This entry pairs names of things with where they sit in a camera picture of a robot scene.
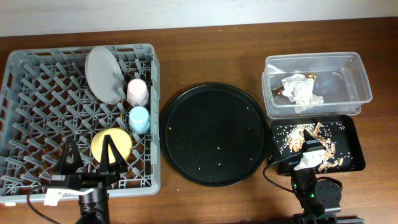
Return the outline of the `yellow bowl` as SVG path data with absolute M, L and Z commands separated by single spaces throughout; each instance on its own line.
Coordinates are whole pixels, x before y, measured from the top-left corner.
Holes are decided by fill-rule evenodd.
M 131 153 L 132 140 L 128 133 L 120 128 L 104 129 L 94 135 L 91 141 L 91 153 L 93 157 L 100 162 L 103 150 L 103 141 L 106 135 L 111 136 L 116 149 L 119 151 L 120 155 L 127 160 Z

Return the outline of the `food scraps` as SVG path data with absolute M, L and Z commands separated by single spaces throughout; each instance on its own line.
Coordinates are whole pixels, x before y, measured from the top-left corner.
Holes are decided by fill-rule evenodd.
M 333 169 L 343 167 L 345 161 L 351 159 L 350 152 L 343 152 L 343 144 L 338 143 L 337 133 L 345 130 L 341 122 L 322 124 L 304 123 L 276 126 L 274 131 L 274 142 L 281 157 L 300 152 L 305 142 L 304 131 L 319 140 L 325 147 L 323 160 L 315 168 L 318 173 L 331 172 Z

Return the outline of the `light blue plastic cup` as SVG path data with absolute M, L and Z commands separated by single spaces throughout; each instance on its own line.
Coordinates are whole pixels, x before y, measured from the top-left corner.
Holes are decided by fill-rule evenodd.
M 136 134 L 145 134 L 150 130 L 150 115 L 143 106 L 135 106 L 129 112 L 129 127 Z

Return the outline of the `gold foil wrapper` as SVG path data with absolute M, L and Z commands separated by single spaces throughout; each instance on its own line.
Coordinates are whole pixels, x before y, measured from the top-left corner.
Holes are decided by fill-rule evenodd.
M 307 74 L 305 74 L 305 78 L 311 79 L 315 83 L 317 75 L 314 73 L 307 73 Z M 279 86 L 272 90 L 272 96 L 281 95 L 283 91 L 284 91 L 284 86 L 283 85 Z

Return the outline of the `white tissue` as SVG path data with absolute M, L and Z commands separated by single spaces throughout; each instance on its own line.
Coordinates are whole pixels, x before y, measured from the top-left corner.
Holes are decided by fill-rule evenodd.
M 281 80 L 284 86 L 282 94 L 296 105 L 323 103 L 323 97 L 313 94 L 314 82 L 301 73 L 295 73 Z

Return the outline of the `pink plastic cup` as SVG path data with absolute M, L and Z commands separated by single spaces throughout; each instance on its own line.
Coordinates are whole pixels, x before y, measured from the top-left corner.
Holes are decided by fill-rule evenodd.
M 135 78 L 127 86 L 127 102 L 131 106 L 145 106 L 149 100 L 149 92 L 144 80 Z

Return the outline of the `light grey round plate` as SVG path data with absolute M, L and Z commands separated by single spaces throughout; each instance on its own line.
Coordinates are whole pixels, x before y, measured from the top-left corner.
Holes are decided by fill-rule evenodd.
M 114 55 L 105 47 L 94 47 L 85 60 L 85 75 L 95 97 L 110 105 L 121 100 L 122 71 Z

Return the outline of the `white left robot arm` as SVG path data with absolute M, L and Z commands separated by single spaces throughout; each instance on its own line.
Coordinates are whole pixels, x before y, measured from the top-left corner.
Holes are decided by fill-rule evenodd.
M 78 223 L 109 223 L 108 186 L 127 172 L 127 162 L 107 134 L 103 139 L 98 172 L 78 172 L 81 167 L 83 161 L 76 142 L 68 138 L 47 187 L 44 204 L 56 206 L 65 194 L 77 195 Z

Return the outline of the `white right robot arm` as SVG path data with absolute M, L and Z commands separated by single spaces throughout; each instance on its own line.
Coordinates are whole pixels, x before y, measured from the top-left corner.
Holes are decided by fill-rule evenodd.
M 315 168 L 325 165 L 326 146 L 311 132 L 302 131 L 303 143 L 293 154 L 280 159 L 282 175 L 290 176 L 291 191 L 299 201 L 302 212 L 293 215 L 298 224 L 364 223 L 359 217 L 338 218 L 341 212 L 343 184 L 331 177 L 317 177 Z

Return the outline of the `grey dishwasher rack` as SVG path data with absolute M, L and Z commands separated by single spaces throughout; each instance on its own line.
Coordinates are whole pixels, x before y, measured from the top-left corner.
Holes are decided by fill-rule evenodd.
M 130 104 L 103 103 L 85 75 L 89 47 L 16 50 L 9 54 L 1 82 L 1 203 L 43 202 L 67 138 L 75 140 L 82 172 L 96 173 L 91 140 L 108 128 L 129 131 Z M 160 178 L 160 63 L 151 44 L 110 45 L 124 83 L 146 82 L 150 130 L 130 133 L 127 172 L 109 187 L 111 197 L 155 195 Z

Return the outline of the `black rectangular tray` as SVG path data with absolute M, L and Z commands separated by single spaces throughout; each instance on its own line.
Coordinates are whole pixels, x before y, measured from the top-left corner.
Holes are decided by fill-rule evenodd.
M 341 122 L 345 127 L 345 130 L 337 133 L 338 143 L 343 144 L 343 152 L 350 152 L 351 159 L 345 161 L 343 167 L 340 169 L 333 169 L 331 172 L 326 173 L 336 173 L 336 172 L 351 172 L 363 170 L 366 166 L 361 145 L 359 143 L 358 135 L 352 118 L 347 115 L 339 116 L 322 116 L 322 117 L 311 117 L 311 118 L 295 118 L 295 119 L 281 119 L 274 121 L 271 124 L 271 149 L 269 153 L 268 162 L 272 163 L 283 159 L 280 152 L 276 148 L 274 142 L 274 131 L 272 130 L 276 126 L 292 125 L 292 124 L 304 124 L 304 123 L 322 123 L 331 124 Z

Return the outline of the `black round tray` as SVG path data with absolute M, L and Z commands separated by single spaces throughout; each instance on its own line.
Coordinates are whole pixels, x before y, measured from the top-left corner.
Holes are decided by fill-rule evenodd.
M 270 136 L 266 116 L 251 95 L 209 83 L 182 93 L 165 110 L 160 145 L 187 180 L 224 187 L 255 173 L 269 155 Z

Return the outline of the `clear plastic storage bin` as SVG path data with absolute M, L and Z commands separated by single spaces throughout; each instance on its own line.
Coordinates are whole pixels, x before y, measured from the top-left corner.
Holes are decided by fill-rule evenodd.
M 298 105 L 277 94 L 282 80 L 295 74 L 315 75 L 313 94 L 323 103 Z M 266 58 L 262 92 L 270 119 L 357 115 L 372 98 L 361 57 L 356 52 L 273 55 Z

